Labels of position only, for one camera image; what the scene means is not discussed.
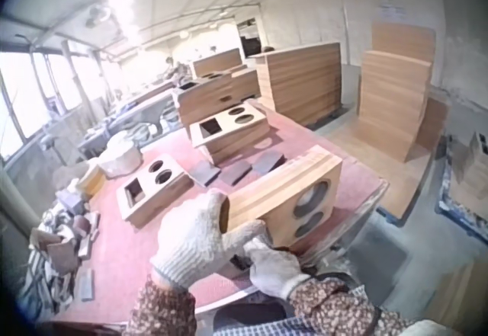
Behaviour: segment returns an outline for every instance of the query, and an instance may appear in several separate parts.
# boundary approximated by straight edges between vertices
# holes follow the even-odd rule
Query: rectangular port hole
[[[194,87],[196,85],[197,85],[196,82],[187,82],[184,85],[181,85],[180,86],[180,89],[183,90],[183,91],[185,91],[185,90],[189,90],[190,88],[192,88],[192,87]]]
[[[217,122],[217,119],[215,119],[214,117],[210,120],[201,123],[200,129],[201,129],[201,135],[204,138],[208,138],[209,136],[220,133],[222,131],[220,124]]]
[[[138,179],[135,179],[125,187],[125,194],[130,208],[146,197]]]

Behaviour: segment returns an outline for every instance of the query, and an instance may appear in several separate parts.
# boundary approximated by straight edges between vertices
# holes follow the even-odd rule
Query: circular speaker hole
[[[310,232],[317,224],[319,224],[320,220],[323,218],[323,212],[317,212],[312,215],[312,218],[302,226],[298,227],[297,231],[295,232],[295,237],[300,238]]]
[[[235,109],[229,111],[229,115],[239,115],[243,111],[244,111],[244,107],[236,107]]]
[[[149,172],[156,172],[162,167],[162,161],[156,161],[149,167]]]
[[[322,203],[329,190],[329,182],[322,181],[312,186],[300,199],[298,199],[293,214],[297,218],[303,218],[313,212]]]
[[[156,176],[154,180],[157,184],[164,184],[171,177],[171,170],[164,170]]]
[[[238,117],[236,119],[236,123],[238,123],[238,124],[244,124],[244,123],[248,123],[252,119],[254,119],[254,115],[246,114],[246,115],[242,115],[242,116]]]

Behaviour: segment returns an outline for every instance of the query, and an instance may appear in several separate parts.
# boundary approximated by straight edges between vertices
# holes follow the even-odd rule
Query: window
[[[43,86],[44,94],[47,98],[54,98],[56,92],[51,83],[44,56],[41,53],[34,53],[34,63],[36,63],[37,74],[39,75],[40,84]]]
[[[0,53],[0,69],[19,125],[25,137],[29,138],[50,121],[31,57],[27,53]]]
[[[54,80],[66,109],[71,110],[82,103],[78,89],[73,82],[73,74],[64,56],[50,55],[49,61],[53,70]]]
[[[12,118],[8,115],[7,105],[0,96],[0,155],[5,161],[22,147],[22,139],[19,136]]]
[[[74,56],[72,60],[88,99],[94,100],[103,96],[105,86],[96,61],[83,56]]]

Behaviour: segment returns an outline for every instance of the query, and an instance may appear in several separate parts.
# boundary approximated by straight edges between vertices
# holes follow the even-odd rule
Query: white cloth
[[[264,294],[288,299],[293,289],[310,279],[303,274],[297,258],[289,252],[269,248],[259,238],[244,246],[251,258],[251,282]]]
[[[220,233],[220,208],[226,195],[210,189],[174,208],[161,221],[159,250],[151,264],[176,286],[194,282],[218,271],[253,237],[264,233],[265,224],[255,220],[226,234]]]

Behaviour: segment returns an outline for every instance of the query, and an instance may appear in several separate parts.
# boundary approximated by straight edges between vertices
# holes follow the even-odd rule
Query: wooden block
[[[195,165],[188,174],[200,186],[207,187],[219,175],[220,168],[215,167],[209,161],[200,161]]]
[[[252,169],[260,174],[267,174],[283,165],[285,161],[286,158],[283,153],[270,149],[259,156],[256,162],[252,165]]]
[[[373,50],[434,61],[435,31],[427,27],[374,22]]]
[[[95,272],[93,269],[80,270],[78,279],[78,298],[82,302],[95,300]]]
[[[58,235],[54,235],[52,233],[48,233],[42,231],[37,228],[32,228],[30,231],[30,238],[29,242],[35,248],[40,249],[41,251],[47,251],[47,246],[55,243],[60,243],[62,238]]]
[[[47,245],[47,254],[51,264],[60,276],[66,275],[78,268],[79,261],[75,248],[70,241]]]
[[[247,161],[238,161],[237,163],[226,168],[220,179],[230,186],[236,185],[239,181],[244,178],[250,171],[252,166]]]
[[[232,49],[207,58],[195,60],[193,62],[193,70],[197,77],[201,77],[214,71],[225,71],[226,69],[240,65],[242,65],[242,59],[239,49]]]
[[[161,155],[117,189],[122,219],[142,228],[193,181],[170,155]]]
[[[78,257],[82,260],[89,260],[92,256],[92,238],[86,236],[79,242]]]
[[[314,146],[229,195],[231,231],[249,220],[266,222],[273,246],[290,246],[331,215],[342,160]]]
[[[243,103],[190,126],[191,144],[215,165],[269,131],[266,116]]]

